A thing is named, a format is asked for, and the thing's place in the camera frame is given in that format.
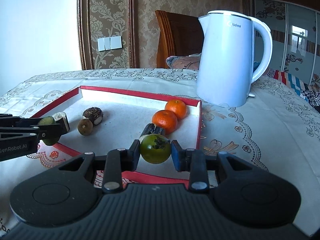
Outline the green cucumber piece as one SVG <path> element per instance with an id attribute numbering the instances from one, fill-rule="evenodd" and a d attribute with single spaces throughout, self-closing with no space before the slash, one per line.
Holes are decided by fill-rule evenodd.
<path id="1" fill-rule="evenodd" d="M 41 119 L 38 122 L 39 125 L 52 125 L 52 124 L 56 124 L 56 121 L 54 120 L 54 118 L 52 116 L 47 116 L 43 119 Z M 55 138 L 50 138 L 50 139 L 43 139 L 43 143 L 46 144 L 47 146 L 53 146 L 54 144 L 56 144 L 59 141 L 60 137 L 55 137 Z"/>

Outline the green tomato fruit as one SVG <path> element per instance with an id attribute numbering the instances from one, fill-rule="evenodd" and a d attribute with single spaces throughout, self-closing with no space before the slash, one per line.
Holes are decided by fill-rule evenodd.
<path id="1" fill-rule="evenodd" d="M 170 140 L 160 134 L 146 135 L 140 142 L 140 155 L 151 164 L 161 164 L 171 155 Z"/>

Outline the dark sugarcane piece small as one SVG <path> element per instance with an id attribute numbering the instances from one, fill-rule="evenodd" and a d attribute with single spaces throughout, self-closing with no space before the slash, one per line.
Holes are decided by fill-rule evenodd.
<path id="1" fill-rule="evenodd" d="M 165 129 L 156 126 L 153 123 L 149 123 L 145 126 L 145 128 L 143 129 L 140 137 L 139 137 L 139 141 L 142 142 L 143 139 L 150 134 L 160 134 L 160 135 L 165 135 Z"/>

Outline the brown kiwi fruit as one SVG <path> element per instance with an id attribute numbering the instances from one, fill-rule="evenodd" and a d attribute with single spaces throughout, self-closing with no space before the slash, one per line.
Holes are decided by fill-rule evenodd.
<path id="1" fill-rule="evenodd" d="M 88 118 L 81 119 L 78 123 L 78 132 L 83 136 L 88 136 L 92 133 L 93 124 Z"/>

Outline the orange mandarin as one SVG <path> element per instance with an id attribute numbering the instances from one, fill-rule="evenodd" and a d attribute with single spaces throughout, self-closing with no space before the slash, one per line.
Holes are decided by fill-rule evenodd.
<path id="1" fill-rule="evenodd" d="M 157 111 L 151 119 L 156 126 L 163 128 L 166 134 L 174 132 L 177 128 L 178 120 L 176 115 L 169 110 Z"/>
<path id="2" fill-rule="evenodd" d="M 169 100 L 164 109 L 173 112 L 178 120 L 184 119 L 188 114 L 187 105 L 179 99 Z"/>

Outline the red shallow cardboard tray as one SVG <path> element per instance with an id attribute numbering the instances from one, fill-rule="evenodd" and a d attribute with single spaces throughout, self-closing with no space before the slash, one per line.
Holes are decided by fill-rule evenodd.
<path id="1" fill-rule="evenodd" d="M 53 147 L 73 157 L 84 152 L 94 152 L 100 156 L 115 148 L 128 149 L 135 139 L 139 139 L 145 126 L 151 123 L 152 116 L 163 110 L 167 101 L 174 98 L 132 90 L 80 86 L 31 117 L 41 118 L 65 112 L 70 130 Z M 201 101 L 186 98 L 180 100 L 188 106 L 187 116 L 166 137 L 171 141 L 177 140 L 182 148 L 199 148 Z M 93 132 L 85 137 L 78 132 L 77 126 L 82 113 L 89 107 L 99 107 L 104 117 L 93 128 Z M 136 171 L 123 172 L 123 177 L 138 183 L 184 183 L 187 186 L 189 173 L 177 172 L 171 157 L 157 165 L 147 163 L 140 157 Z"/>

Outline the white electric kettle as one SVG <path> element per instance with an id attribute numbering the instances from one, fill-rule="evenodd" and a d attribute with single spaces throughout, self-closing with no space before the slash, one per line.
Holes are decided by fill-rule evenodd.
<path id="1" fill-rule="evenodd" d="M 197 95 L 220 107 L 243 106 L 251 84 L 271 61 L 271 30 L 261 20 L 238 12 L 213 10 L 199 17 L 204 42 Z"/>

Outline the floral lace tablecloth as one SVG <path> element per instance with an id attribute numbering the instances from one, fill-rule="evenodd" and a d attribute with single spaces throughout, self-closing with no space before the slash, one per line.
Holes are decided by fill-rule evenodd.
<path id="1" fill-rule="evenodd" d="M 100 86 L 195 99 L 197 73 L 182 69 L 101 69 L 42 74 L 1 93 L 1 112 L 30 117 L 79 86 Z M 238 108 L 203 103 L 201 148 L 227 151 L 290 181 L 302 204 L 295 224 L 319 229 L 319 113 L 292 89 L 268 76 Z"/>

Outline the floral pillow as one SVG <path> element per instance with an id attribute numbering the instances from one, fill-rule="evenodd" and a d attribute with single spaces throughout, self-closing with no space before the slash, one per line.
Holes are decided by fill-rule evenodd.
<path id="1" fill-rule="evenodd" d="M 166 64 L 170 69 L 198 70 L 201 53 L 189 56 L 170 56 L 166 59 Z"/>

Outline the wooden bed headboard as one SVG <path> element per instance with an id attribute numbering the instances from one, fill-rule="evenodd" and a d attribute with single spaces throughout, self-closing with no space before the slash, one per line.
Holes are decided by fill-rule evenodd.
<path id="1" fill-rule="evenodd" d="M 160 28 L 157 68 L 168 68 L 170 56 L 188 56 L 202 51 L 204 34 L 199 19 L 164 10 L 155 11 Z"/>

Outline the striped colourful bedding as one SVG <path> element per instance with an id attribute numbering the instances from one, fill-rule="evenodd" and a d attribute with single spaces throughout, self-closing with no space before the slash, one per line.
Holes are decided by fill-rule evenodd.
<path id="1" fill-rule="evenodd" d="M 270 107 L 283 105 L 287 114 L 319 118 L 319 90 L 314 90 L 292 74 L 268 67 L 251 84 L 254 92 L 258 88 L 266 93 L 265 103 Z"/>

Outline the sliding wardrobe doors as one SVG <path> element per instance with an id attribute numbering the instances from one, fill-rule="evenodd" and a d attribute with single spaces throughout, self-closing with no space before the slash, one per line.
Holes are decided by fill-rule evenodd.
<path id="1" fill-rule="evenodd" d="M 271 29 L 269 67 L 319 88 L 319 11 L 277 0 L 254 0 L 254 17 Z"/>

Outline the white wall switch panel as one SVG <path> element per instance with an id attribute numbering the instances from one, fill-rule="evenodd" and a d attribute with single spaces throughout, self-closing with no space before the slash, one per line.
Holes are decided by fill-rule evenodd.
<path id="1" fill-rule="evenodd" d="M 121 36 L 98 38 L 98 51 L 115 50 L 123 47 Z"/>

